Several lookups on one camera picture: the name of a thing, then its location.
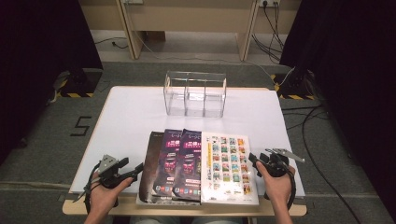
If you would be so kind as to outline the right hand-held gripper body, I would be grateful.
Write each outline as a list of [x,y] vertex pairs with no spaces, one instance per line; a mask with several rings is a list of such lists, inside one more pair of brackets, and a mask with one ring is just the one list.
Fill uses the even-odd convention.
[[293,154],[285,148],[267,148],[266,151],[268,152],[266,155],[270,157],[270,160],[268,162],[260,160],[272,177],[281,177],[284,175],[290,165],[290,159],[305,162],[304,158]]

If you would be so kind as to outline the clear acrylic book holder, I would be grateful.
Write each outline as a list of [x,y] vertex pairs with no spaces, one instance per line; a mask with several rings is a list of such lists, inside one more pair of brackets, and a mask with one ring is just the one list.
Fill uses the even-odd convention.
[[168,116],[222,118],[227,93],[225,74],[168,71],[163,85]]

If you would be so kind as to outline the black stand base striped tape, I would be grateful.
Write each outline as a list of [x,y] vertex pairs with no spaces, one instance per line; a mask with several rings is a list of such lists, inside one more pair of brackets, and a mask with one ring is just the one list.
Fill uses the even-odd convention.
[[286,74],[272,74],[270,78],[274,82],[274,88],[280,99],[291,100],[314,100],[314,92],[305,77],[292,80],[293,70]]
[[82,70],[81,75],[66,75],[57,90],[57,96],[68,98],[93,97],[102,74],[102,70]]

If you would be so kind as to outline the beige wooden desk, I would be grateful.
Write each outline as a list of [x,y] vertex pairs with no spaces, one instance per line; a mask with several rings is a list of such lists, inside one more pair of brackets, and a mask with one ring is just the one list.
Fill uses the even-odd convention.
[[239,59],[248,58],[250,37],[290,32],[302,0],[281,0],[259,7],[260,0],[78,0],[92,30],[117,30],[126,35],[130,57],[140,57],[149,32],[204,32],[235,35]]

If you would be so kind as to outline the dark brown book red print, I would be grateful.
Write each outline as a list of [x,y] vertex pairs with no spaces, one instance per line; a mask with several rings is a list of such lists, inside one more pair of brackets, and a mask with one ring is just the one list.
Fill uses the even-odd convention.
[[189,202],[174,200],[172,194],[170,197],[159,197],[153,194],[153,183],[156,179],[156,171],[158,166],[158,159],[162,147],[163,134],[152,132],[148,140],[148,149],[144,162],[144,170],[140,180],[138,201],[143,204],[157,204],[157,205],[199,205],[200,202]]

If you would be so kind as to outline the dark curtain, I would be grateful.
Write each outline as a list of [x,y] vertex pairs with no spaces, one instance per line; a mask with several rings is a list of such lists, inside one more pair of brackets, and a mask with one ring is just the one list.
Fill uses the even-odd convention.
[[281,56],[315,75],[352,156],[396,221],[396,0],[301,0]]
[[78,0],[0,0],[0,164],[62,72],[102,67]]

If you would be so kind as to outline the person's right hand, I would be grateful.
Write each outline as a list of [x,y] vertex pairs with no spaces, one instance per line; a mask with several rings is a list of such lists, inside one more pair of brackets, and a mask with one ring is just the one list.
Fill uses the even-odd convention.
[[256,166],[262,174],[265,191],[273,205],[287,205],[291,195],[291,183],[288,174],[281,177],[269,175],[264,165],[257,161]]

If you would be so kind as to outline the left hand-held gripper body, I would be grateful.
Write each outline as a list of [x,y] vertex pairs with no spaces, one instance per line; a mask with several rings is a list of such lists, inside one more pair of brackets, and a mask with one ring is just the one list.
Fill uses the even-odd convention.
[[116,158],[104,155],[98,168],[100,183],[108,189],[114,189],[120,183],[119,169],[123,166]]

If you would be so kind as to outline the person's left hand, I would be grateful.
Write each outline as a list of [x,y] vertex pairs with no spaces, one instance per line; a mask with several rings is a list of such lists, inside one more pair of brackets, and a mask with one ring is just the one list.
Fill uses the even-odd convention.
[[105,215],[115,205],[121,192],[127,189],[133,182],[132,177],[122,180],[114,189],[104,187],[100,182],[94,182],[91,186],[91,214]]

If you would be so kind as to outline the white book with picture grid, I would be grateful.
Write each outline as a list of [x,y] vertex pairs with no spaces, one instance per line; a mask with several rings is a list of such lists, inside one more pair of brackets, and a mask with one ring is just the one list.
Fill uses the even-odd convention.
[[201,140],[201,203],[258,205],[248,137],[204,132]]

